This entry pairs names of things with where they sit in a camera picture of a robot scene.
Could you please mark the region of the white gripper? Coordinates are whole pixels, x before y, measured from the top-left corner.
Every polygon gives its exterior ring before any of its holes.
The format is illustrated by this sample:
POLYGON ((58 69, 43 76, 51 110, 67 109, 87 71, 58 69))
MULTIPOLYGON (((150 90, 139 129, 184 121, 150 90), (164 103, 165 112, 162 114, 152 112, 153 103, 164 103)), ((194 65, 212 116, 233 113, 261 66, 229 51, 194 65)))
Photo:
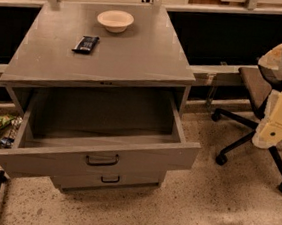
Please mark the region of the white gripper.
POLYGON ((257 148, 268 149, 282 141, 282 91, 273 90, 268 96, 264 117, 256 128, 252 143, 257 148))

